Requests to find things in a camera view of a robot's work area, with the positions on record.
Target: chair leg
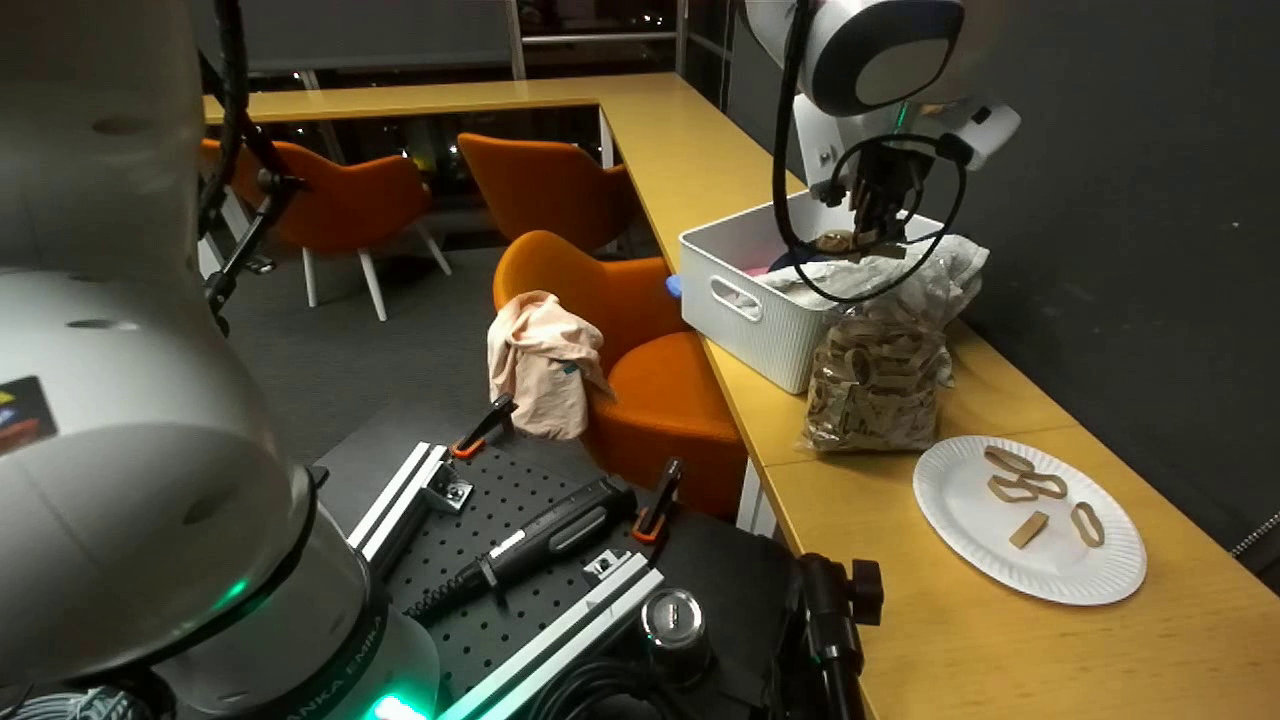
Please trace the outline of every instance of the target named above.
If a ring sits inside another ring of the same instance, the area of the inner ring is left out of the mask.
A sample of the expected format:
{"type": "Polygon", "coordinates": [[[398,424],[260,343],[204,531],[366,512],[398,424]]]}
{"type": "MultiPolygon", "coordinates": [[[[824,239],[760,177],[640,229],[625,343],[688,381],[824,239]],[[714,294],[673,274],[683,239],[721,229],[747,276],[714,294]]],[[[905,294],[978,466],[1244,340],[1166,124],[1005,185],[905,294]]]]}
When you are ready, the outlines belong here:
{"type": "Polygon", "coordinates": [[[311,253],[305,250],[305,294],[308,294],[308,307],[317,307],[317,265],[311,265],[311,253]]]}
{"type": "Polygon", "coordinates": [[[363,274],[363,284],[366,284],[372,312],[385,326],[387,320],[385,284],[375,281],[375,268],[372,268],[366,253],[359,253],[359,274],[363,274]]]}
{"type": "Polygon", "coordinates": [[[452,276],[452,265],[448,265],[442,250],[435,243],[435,236],[424,225],[415,225],[413,233],[427,243],[439,274],[452,276]]]}

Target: black cable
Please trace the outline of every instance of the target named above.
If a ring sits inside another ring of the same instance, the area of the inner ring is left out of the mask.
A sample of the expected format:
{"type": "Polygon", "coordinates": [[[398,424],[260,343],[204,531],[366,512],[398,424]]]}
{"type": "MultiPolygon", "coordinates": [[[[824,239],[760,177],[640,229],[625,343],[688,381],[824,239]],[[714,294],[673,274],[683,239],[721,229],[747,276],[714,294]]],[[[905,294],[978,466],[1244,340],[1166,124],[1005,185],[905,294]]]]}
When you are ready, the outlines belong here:
{"type": "Polygon", "coordinates": [[[211,10],[215,10],[218,46],[223,46],[223,76],[211,74],[204,52],[201,52],[201,76],[204,76],[204,90],[211,90],[215,100],[223,103],[223,127],[218,127],[215,172],[204,185],[201,204],[195,204],[195,236],[211,233],[211,217],[223,204],[223,188],[235,177],[238,141],[242,141],[242,124],[248,124],[242,12],[238,12],[238,0],[211,0],[211,10]]]}
{"type": "MultiPolygon", "coordinates": [[[[797,0],[797,17],[793,17],[793,28],[787,28],[787,46],[784,46],[784,81],[780,81],[780,100],[775,100],[775,122],[772,122],[772,177],[766,177],[766,181],[772,181],[772,185],[766,185],[766,188],[772,188],[772,217],[775,217],[775,229],[780,229],[780,236],[784,236],[784,243],[787,243],[793,268],[797,268],[797,276],[798,276],[803,288],[813,288],[816,297],[824,297],[824,301],[833,301],[833,305],[863,305],[863,301],[875,301],[875,297],[901,288],[909,276],[916,276],[916,274],[933,262],[937,243],[953,233],[953,225],[956,225],[956,217],[959,217],[969,177],[965,177],[965,163],[959,163],[956,155],[943,155],[943,152],[939,152],[943,160],[953,160],[959,188],[956,188],[956,201],[953,201],[953,207],[946,207],[946,217],[943,217],[943,225],[939,225],[937,233],[916,236],[916,239],[905,239],[905,243],[922,243],[922,239],[933,239],[912,268],[905,268],[901,276],[892,276],[892,281],[884,281],[884,284],[875,284],[875,288],[868,288],[868,294],[857,294],[857,297],[833,297],[829,288],[818,288],[818,284],[803,274],[803,258],[813,258],[813,239],[798,239],[798,233],[797,233],[797,225],[793,225],[787,172],[784,172],[784,155],[787,155],[787,146],[793,146],[793,103],[787,103],[787,100],[793,100],[797,90],[798,90],[798,62],[803,62],[806,24],[813,24],[813,0],[797,0]]],[[[841,181],[841,172],[843,172],[843,163],[848,163],[851,155],[859,155],[859,152],[868,152],[868,150],[884,150],[884,146],[926,146],[933,152],[939,150],[937,135],[916,135],[916,133],[870,135],[870,141],[851,146],[851,150],[837,160],[833,181],[841,181]]]]}

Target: green light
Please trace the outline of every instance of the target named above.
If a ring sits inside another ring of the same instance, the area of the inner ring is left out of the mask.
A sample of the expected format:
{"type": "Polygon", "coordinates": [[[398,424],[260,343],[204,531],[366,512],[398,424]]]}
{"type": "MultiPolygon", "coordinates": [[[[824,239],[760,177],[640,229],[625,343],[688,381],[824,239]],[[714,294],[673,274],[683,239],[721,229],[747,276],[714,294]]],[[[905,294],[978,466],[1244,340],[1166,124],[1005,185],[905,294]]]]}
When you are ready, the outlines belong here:
{"type": "Polygon", "coordinates": [[[248,580],[238,575],[235,584],[223,589],[223,597],[215,599],[215,608],[231,608],[242,594],[248,594],[248,580]]]}
{"type": "Polygon", "coordinates": [[[366,705],[363,720],[427,720],[432,713],[413,709],[398,692],[385,692],[366,705]]]}

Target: wooden table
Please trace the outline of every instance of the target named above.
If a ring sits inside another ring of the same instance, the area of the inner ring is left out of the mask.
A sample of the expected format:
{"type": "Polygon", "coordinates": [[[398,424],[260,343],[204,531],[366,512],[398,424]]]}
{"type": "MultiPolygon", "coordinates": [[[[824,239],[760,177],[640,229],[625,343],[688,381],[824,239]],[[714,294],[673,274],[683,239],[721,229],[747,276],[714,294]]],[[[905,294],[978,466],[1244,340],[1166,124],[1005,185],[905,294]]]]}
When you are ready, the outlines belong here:
{"type": "MultiPolygon", "coordinates": [[[[251,117],[293,124],[567,103],[601,110],[673,265],[683,229],[766,201],[766,152],[678,76],[262,93],[251,117]]],[[[993,343],[956,330],[953,354],[959,374],[943,398],[943,438],[1013,438],[1100,480],[1146,545],[1146,580],[1131,599],[1059,608],[993,584],[916,512],[912,458],[813,458],[803,401],[708,343],[784,541],[884,570],[884,625],[863,627],[875,717],[1280,717],[1280,599],[993,343]]]]}

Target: white box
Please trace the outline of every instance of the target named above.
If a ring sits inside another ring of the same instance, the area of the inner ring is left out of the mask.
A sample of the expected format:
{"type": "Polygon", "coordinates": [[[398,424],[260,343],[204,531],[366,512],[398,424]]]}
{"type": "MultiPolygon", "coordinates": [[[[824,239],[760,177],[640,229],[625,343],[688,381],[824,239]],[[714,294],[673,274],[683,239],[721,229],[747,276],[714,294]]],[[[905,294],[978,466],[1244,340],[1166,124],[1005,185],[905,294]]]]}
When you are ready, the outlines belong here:
{"type": "MultiPolygon", "coordinates": [[[[797,236],[851,229],[848,207],[793,195],[797,236]]],[[[727,358],[744,361],[775,390],[803,398],[806,358],[829,331],[833,312],[798,307],[784,294],[754,284],[784,258],[772,204],[744,207],[678,236],[678,316],[727,358]]]]}

